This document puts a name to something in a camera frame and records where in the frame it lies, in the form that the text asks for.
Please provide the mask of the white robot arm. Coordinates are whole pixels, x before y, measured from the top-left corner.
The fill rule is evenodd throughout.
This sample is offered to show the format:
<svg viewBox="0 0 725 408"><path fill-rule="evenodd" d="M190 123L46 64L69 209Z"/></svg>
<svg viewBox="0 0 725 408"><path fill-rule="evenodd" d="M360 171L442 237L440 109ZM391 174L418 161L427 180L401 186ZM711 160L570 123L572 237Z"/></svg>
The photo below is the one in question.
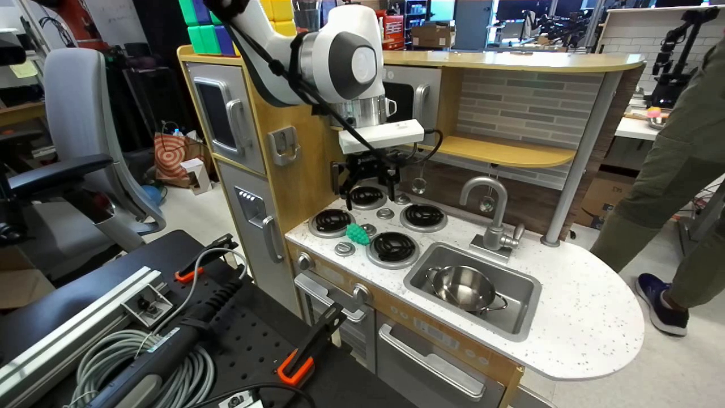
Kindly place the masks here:
<svg viewBox="0 0 725 408"><path fill-rule="evenodd" d="M283 36L262 0L204 0L232 35L257 92L276 107L308 105L367 154L371 177L394 191L399 167L371 143L385 128L383 31L377 11L343 5L318 31Z"/></svg>

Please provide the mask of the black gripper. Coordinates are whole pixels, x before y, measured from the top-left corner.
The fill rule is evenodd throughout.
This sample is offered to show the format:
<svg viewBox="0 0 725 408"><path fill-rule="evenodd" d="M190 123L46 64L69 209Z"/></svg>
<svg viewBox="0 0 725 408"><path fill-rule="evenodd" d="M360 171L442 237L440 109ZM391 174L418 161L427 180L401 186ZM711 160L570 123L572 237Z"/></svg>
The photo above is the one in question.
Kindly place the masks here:
<svg viewBox="0 0 725 408"><path fill-rule="evenodd" d="M345 156L346 180L340 186L340 195L346 198L352 189L370 177L377 177L385 189L388 195L394 195L399 183L399 164L385 154L346 154Z"/></svg>

